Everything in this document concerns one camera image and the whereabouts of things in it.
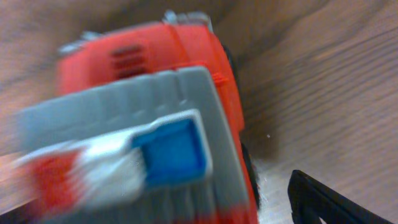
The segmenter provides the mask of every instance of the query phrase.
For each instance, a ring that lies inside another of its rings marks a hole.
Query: red plastic body
[[[39,215],[62,213],[70,210],[79,200],[79,193],[74,189],[81,190],[83,186],[73,186],[77,183],[70,181],[68,176],[79,153],[47,156],[29,164],[34,179],[38,180],[35,185],[40,197],[34,203]]]
[[[157,23],[87,42],[59,63],[59,91],[65,95],[121,78],[195,65],[206,67],[215,83],[239,156],[250,206],[220,211],[215,217],[198,217],[193,223],[258,223],[239,141],[244,121],[238,89],[222,45],[206,26]]]

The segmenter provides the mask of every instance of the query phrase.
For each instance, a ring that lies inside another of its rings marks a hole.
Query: wood grain
[[[291,223],[287,184],[301,169],[398,222],[398,3],[382,0],[40,1],[0,3],[1,154],[17,144],[11,114],[53,97],[55,49],[83,29],[200,9],[238,64],[261,223]]]

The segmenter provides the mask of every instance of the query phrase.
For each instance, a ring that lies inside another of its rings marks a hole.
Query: gray plastic panel
[[[26,153],[71,139],[84,139],[150,123],[187,109],[200,110],[213,158],[213,176],[203,182],[160,189],[131,205],[80,211],[49,223],[170,223],[249,203],[241,166],[213,81],[203,67],[183,68],[118,81],[46,101],[19,114]]]

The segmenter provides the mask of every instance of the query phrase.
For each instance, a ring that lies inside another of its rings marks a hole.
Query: wooden floor
[[[53,97],[58,45],[84,29],[200,9],[238,63],[241,138],[260,176],[260,222],[292,222],[287,184],[294,169],[398,222],[397,1],[117,0],[104,7],[43,0],[16,9],[17,2],[0,3],[2,155],[17,143],[11,114]]]

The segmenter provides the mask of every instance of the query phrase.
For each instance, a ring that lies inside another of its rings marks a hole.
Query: toy truck
[[[43,222],[258,223],[232,59],[206,14],[60,53],[60,97],[18,114]]]

